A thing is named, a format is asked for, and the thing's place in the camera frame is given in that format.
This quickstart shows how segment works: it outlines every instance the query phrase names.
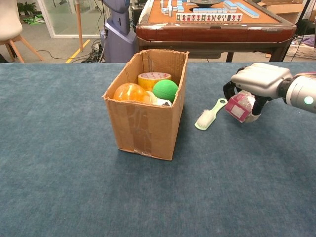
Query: roll of tape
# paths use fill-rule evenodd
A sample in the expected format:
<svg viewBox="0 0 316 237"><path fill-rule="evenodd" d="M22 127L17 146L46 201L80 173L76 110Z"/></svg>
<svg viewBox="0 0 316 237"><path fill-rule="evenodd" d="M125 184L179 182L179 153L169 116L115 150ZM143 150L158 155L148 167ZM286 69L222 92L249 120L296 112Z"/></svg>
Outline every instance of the roll of tape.
<svg viewBox="0 0 316 237"><path fill-rule="evenodd" d="M138 84L145 90L152 91L154 85L160 81L168 79L171 80L171 75L168 73L159 73L159 72L149 72L141 73L138 75Z"/></svg>

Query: brush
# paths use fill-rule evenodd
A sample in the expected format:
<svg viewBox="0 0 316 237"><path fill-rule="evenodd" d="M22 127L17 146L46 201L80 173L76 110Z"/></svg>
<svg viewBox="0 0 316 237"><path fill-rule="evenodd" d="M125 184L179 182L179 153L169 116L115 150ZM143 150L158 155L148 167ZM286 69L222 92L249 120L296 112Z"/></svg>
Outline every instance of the brush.
<svg viewBox="0 0 316 237"><path fill-rule="evenodd" d="M216 120L216 114L221 110L226 104L227 100L220 98L217 100L216 105L211 110L204 110L202 115L198 118L195 127L199 130L207 130L208 127Z"/></svg>

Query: table surface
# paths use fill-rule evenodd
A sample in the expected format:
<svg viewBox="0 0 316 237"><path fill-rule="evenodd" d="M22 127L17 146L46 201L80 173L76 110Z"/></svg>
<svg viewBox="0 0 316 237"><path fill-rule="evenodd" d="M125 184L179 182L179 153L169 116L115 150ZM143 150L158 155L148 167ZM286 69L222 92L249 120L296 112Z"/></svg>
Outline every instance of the table surface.
<svg viewBox="0 0 316 237"><path fill-rule="evenodd" d="M259 18L251 18L250 16L248 16L247 14L243 13L240 9L236 10L236 14L238 13L242 13L242 19L240 21L240 23L265 23L265 24L273 24L273 23L279 23L278 20L276 20L275 18L273 18L272 16L268 15L267 13L263 12L260 10L260 6L259 5L250 5L249 3L247 3L244 0L231 0L231 2L235 3L235 2L241 2L243 5L245 5L246 7L250 8L251 10L255 11L256 13L258 13L260 16ZM164 0L164 6L168 5L168 0ZM176 6L177 5L177 0L172 0L172 5ZM191 13L194 14L192 11L190 11L191 8L193 7L197 7L197 5L192 5L192 3L187 3L184 2L183 3L183 8L184 8L184 12L183 13ZM218 3L212 6L212 8L224 8L224 3ZM152 4L152 8L151 8L151 12L150 12L150 16L148 19L148 23L169 23L169 22L176 22L176 13L177 12L172 12L172 16L169 17L168 14L162 14L161 12L161 7L160 7L160 0L154 0L153 4Z"/></svg>
<svg viewBox="0 0 316 237"><path fill-rule="evenodd" d="M0 64L0 236L314 237L315 114L274 100L194 127L245 65L188 64L163 161L116 147L101 96L124 64Z"/></svg>

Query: wooden chair leg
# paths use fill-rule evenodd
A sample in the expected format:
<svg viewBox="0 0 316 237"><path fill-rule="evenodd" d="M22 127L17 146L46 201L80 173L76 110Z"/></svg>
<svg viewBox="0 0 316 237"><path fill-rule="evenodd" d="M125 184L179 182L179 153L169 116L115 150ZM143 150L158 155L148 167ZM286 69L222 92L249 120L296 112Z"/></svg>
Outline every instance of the wooden chair leg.
<svg viewBox="0 0 316 237"><path fill-rule="evenodd" d="M14 56L13 56L13 54L12 54L12 51L11 51L11 49L10 49L9 44L8 44L8 43L6 43L6 44L5 44L5 47L6 47L6 49L8 50L8 52L9 52L9 54L10 54L10 57L11 57L12 61L14 61Z"/></svg>
<svg viewBox="0 0 316 237"><path fill-rule="evenodd" d="M10 44L11 47L13 48L13 50L14 50L16 56L18 56L18 58L20 59L20 62L21 62L21 63L24 63L23 58L21 57L21 55L20 55L18 49L15 47L15 44L13 43L13 41L12 41L11 39L9 39L9 44Z"/></svg>
<svg viewBox="0 0 316 237"><path fill-rule="evenodd" d="M29 50L30 50L33 54L35 54L41 61L44 60L44 58L43 58L39 53L37 53L36 50L35 50L22 36L19 36L19 38L20 38L21 42L22 42L27 48L29 48Z"/></svg>

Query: robotic arm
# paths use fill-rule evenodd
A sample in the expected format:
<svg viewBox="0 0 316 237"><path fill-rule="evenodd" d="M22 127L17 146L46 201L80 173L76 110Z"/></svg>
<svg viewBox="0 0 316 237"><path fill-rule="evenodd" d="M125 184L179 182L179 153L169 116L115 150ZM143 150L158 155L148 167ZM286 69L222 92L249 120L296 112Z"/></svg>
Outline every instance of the robotic arm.
<svg viewBox="0 0 316 237"><path fill-rule="evenodd" d="M292 76L287 68L254 63L240 68L224 85L227 100L245 90L255 96L252 115L258 116L267 101L283 98L288 105L316 113L316 72Z"/></svg>

